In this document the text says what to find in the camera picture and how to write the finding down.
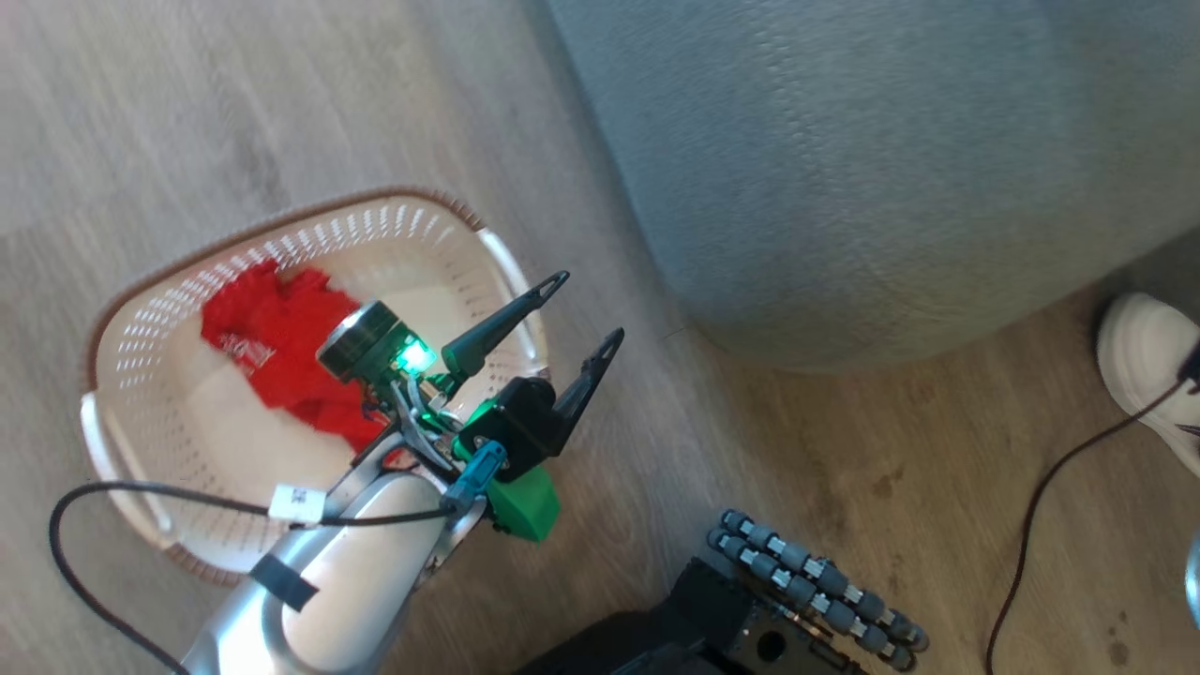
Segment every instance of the white label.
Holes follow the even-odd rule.
[[[292,522],[320,522],[325,515],[325,492],[281,483],[275,486],[266,514]]]

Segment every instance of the red cloth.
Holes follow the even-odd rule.
[[[362,417],[362,390],[317,362],[317,348],[359,303],[306,269],[289,281],[266,261],[238,275],[204,304],[200,336],[241,369],[263,402],[362,452],[383,430]]]

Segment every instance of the wooden floor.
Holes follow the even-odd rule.
[[[908,610],[934,643],[919,671],[980,673],[1034,480],[1121,417],[1092,363],[1097,288],[887,371],[806,377],[718,353],[655,276],[528,4],[6,0],[0,34],[0,671],[161,671],[84,610],[46,548],[54,500],[91,476],[77,410],[95,312],[175,256],[359,189],[448,190],[532,276],[570,269],[545,312],[558,370],[629,333],[550,466],[552,539],[473,536],[414,599],[391,673],[503,673],[648,607],[730,506]],[[152,555],[107,502],[79,512],[66,538],[84,580],[182,655],[224,591]],[[1148,430],[1081,458],[1044,502],[1000,673],[1194,673],[1182,573],[1198,527],[1200,483]]]

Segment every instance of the green light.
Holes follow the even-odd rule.
[[[404,348],[396,357],[396,365],[409,375],[420,375],[428,370],[436,360],[438,360],[438,356],[420,338],[409,335],[404,339]]]

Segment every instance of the basket rim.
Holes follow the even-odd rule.
[[[306,220],[323,213],[335,211],[338,209],[344,209],[347,207],[361,203],[371,202],[374,199],[385,199],[390,197],[420,197],[422,199],[428,199],[434,202],[455,216],[462,219],[463,223],[472,232],[481,232],[486,228],[484,221],[479,217],[467,205],[466,202],[451,196],[442,190],[430,190],[426,187],[407,186],[407,185],[394,185],[385,187],[374,187],[371,190],[362,190],[359,192],[352,192],[342,197],[336,197],[334,199],[326,199],[324,202],[318,202],[314,204],[299,207],[294,209],[288,209],[284,211],[276,213],[265,219],[262,219],[248,227],[236,231],[232,234],[222,237],[216,241],[206,246],[176,258],[174,262],[168,263],[155,271],[145,274],[130,283],[124,291],[118,293],[96,316],[92,322],[91,329],[88,333],[88,346],[84,350],[84,363],[83,363],[83,382],[80,383],[80,395],[95,392],[98,388],[98,378],[96,374],[96,358],[100,354],[100,342],[104,335],[104,329],[116,316],[116,312],[121,310],[131,299],[136,298],[140,293],[145,292],[148,288],[164,281],[166,279],[178,274],[179,271],[187,269],[188,267],[203,262],[209,256],[217,253],[229,246],[236,246],[242,241],[253,239],[260,234],[265,234],[272,229],[293,225],[298,221]]]

